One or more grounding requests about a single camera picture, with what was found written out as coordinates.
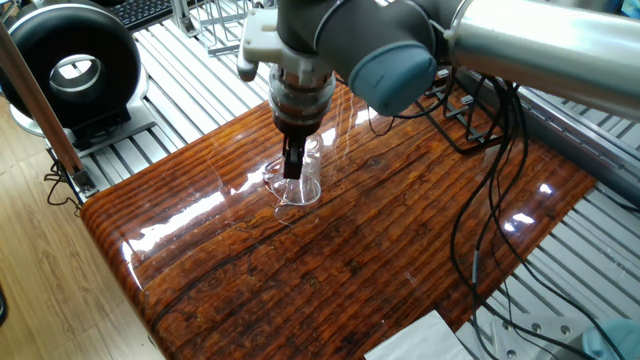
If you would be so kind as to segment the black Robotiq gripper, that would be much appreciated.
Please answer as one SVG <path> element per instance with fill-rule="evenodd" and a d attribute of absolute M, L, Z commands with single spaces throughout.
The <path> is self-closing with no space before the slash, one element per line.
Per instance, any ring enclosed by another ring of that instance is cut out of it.
<path fill-rule="evenodd" d="M 273 115 L 275 127 L 283 138 L 283 177 L 299 180 L 304 158 L 306 137 L 314 134 L 321 126 L 322 116 L 294 116 L 289 113 Z"/>

